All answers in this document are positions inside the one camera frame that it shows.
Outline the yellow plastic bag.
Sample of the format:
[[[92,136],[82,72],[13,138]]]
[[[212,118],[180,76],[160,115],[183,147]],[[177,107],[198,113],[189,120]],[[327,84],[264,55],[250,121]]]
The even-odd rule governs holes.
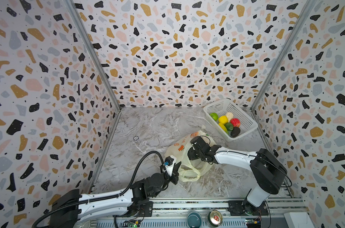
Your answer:
[[[196,182],[213,167],[213,165],[203,162],[199,158],[193,161],[189,159],[188,151],[192,149],[190,141],[196,136],[202,136],[204,142],[208,143],[209,146],[216,145],[216,142],[211,136],[199,130],[178,140],[174,145],[171,145],[165,153],[165,157],[173,155],[177,158],[177,163],[181,162],[181,166],[178,169],[179,181]]]

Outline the green yellow mango fruit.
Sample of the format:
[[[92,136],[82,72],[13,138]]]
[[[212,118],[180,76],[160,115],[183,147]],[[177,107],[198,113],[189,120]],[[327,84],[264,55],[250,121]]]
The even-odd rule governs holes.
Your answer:
[[[228,130],[223,123],[219,123],[219,126],[226,134],[228,134]]]

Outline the bright green round fruit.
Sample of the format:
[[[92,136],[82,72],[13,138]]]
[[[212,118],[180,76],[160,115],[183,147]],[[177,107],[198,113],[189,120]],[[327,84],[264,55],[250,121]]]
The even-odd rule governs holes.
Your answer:
[[[210,113],[209,116],[214,120],[217,121],[219,119],[219,116],[217,113]]]

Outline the dark green fruit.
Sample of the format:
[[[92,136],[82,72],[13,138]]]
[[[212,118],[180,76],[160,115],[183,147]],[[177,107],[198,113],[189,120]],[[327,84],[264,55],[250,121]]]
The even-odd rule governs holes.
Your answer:
[[[225,128],[228,132],[231,132],[234,129],[234,125],[232,123],[226,123]]]

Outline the yellow lemon fruit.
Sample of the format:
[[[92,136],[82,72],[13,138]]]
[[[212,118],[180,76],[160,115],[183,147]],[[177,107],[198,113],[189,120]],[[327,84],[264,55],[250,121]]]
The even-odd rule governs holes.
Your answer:
[[[221,117],[219,117],[218,122],[220,124],[226,124],[226,123],[229,122],[229,120],[228,120],[228,118],[226,116],[221,116]]]

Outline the dark avocado fruit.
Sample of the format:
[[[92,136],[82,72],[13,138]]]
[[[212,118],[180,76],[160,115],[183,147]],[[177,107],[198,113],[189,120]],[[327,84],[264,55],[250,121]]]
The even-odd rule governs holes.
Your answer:
[[[233,129],[230,133],[230,137],[236,138],[239,136],[240,132],[241,132],[240,128],[235,126],[235,127],[233,127]]]

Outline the red apple fruit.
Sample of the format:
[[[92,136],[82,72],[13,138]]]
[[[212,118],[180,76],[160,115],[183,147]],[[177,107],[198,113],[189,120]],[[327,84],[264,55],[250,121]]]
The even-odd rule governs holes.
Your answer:
[[[233,118],[230,120],[230,123],[234,126],[234,127],[240,127],[241,126],[241,122],[239,119],[237,118]]]

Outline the beige pear fruit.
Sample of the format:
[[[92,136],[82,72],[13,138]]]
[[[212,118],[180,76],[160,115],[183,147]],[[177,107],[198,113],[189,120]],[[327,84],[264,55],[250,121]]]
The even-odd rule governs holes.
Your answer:
[[[234,114],[231,112],[227,112],[225,116],[227,117],[228,121],[231,121],[234,118]]]

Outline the white plastic mesh basket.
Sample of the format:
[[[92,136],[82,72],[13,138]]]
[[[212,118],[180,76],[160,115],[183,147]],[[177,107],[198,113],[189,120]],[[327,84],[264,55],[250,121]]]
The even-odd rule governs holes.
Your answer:
[[[207,121],[228,142],[241,139],[258,128],[258,124],[230,99],[213,102],[203,108]]]

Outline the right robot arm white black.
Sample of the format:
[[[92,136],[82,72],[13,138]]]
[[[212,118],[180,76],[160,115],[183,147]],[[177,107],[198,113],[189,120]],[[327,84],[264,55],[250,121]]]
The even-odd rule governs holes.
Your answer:
[[[231,216],[269,214],[268,209],[264,209],[265,201],[270,195],[279,193],[287,178],[287,170],[271,152],[264,148],[257,152],[244,152],[220,145],[210,146],[202,136],[196,136],[190,144],[188,158],[191,161],[200,159],[207,163],[233,165],[253,173],[257,183],[245,199],[228,202]]]

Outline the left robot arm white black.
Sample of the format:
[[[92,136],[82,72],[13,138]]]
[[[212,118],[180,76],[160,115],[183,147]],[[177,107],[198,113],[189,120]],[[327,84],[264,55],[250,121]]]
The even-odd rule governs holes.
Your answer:
[[[119,190],[101,194],[80,194],[71,190],[52,204],[51,228],[72,228],[86,221],[104,216],[133,216],[140,211],[145,216],[152,213],[151,198],[167,189],[169,183],[177,184],[180,162],[167,158],[162,171],[135,182],[127,191]]]

